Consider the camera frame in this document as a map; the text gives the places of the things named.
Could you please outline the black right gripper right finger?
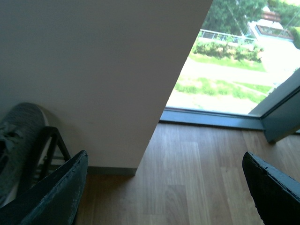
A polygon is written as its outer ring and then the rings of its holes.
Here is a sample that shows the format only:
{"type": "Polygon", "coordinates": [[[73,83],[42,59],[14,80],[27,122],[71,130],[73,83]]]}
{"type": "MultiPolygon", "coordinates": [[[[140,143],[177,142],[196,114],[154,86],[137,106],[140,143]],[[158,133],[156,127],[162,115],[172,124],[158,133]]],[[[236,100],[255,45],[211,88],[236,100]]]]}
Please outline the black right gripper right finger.
{"type": "Polygon", "coordinates": [[[300,223],[300,183],[246,152],[242,168],[258,214],[265,225],[300,223]]]}

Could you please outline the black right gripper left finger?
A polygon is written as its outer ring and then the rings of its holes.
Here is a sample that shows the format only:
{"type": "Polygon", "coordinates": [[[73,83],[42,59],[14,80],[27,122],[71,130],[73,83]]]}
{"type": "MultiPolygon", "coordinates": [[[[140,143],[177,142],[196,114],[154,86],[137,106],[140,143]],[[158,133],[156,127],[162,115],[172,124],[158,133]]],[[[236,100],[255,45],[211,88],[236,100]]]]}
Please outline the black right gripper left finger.
{"type": "Polygon", "coordinates": [[[82,150],[0,209],[2,225],[72,225],[83,194],[88,154],[82,150]]]}

